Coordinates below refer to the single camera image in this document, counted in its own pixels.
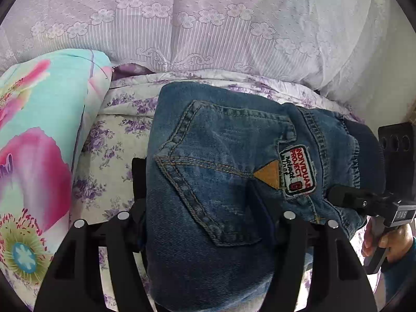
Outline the teal right sleeve forearm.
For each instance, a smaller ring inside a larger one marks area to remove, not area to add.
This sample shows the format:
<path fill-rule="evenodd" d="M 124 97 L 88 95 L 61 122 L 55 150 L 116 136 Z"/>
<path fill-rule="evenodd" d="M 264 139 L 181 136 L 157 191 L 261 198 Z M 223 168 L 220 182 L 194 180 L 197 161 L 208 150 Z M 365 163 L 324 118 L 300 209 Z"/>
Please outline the teal right sleeve forearm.
<path fill-rule="evenodd" d="M 415 311 L 415 238 L 399 261 L 381 267 L 386 288 L 386 305 L 381 311 Z"/>

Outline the person's right hand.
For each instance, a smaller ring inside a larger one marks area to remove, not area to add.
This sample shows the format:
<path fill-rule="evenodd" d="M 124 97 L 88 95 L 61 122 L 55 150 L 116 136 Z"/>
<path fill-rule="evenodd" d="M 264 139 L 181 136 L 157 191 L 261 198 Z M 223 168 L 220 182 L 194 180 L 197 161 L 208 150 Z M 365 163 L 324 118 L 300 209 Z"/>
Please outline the person's right hand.
<path fill-rule="evenodd" d="M 364 242 L 362 243 L 362 255 L 364 257 L 372 256 L 376 250 L 373 241 L 374 235 L 372 233 L 372 225 L 375 222 L 371 218 L 366 226 Z M 387 260 L 389 263 L 395 263 L 401 260 L 407 252 L 409 252 L 413 244 L 412 229 L 410 224 L 402 225 L 397 230 L 392 230 L 381 236 L 378 242 L 378 247 L 387 249 Z"/>

